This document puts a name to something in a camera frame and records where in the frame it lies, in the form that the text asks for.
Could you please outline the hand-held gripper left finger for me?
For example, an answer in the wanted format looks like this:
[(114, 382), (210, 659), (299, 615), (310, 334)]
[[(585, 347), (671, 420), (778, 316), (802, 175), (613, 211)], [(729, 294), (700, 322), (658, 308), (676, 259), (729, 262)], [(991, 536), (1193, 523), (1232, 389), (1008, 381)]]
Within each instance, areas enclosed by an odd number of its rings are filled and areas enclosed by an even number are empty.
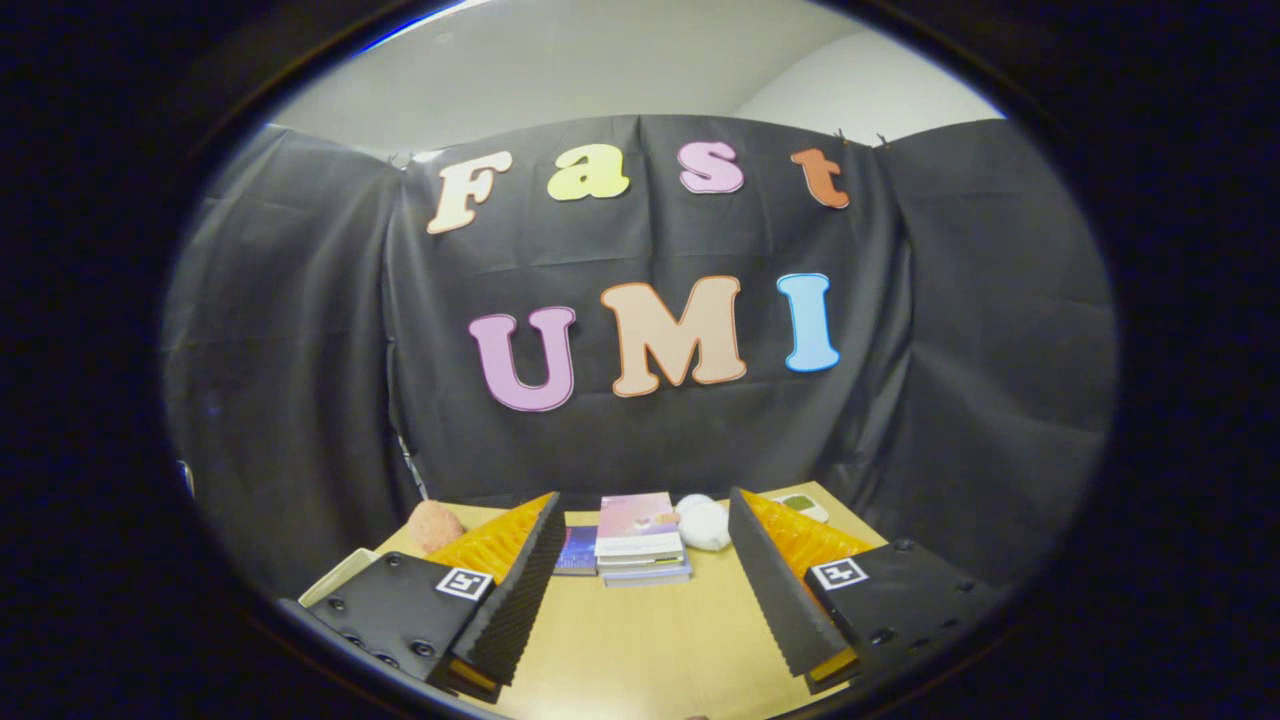
[(388, 552), (306, 620), (416, 682), (495, 702), (512, 684), (566, 539), (550, 492), (419, 559)]

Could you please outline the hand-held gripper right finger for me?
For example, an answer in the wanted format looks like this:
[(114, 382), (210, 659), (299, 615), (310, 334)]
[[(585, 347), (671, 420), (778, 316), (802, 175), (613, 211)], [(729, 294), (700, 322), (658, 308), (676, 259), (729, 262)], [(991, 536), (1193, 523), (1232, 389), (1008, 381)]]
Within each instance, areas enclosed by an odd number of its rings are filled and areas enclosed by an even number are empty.
[(740, 488), (728, 532), (788, 671), (813, 693), (915, 675), (1005, 597), (914, 539), (873, 544)]

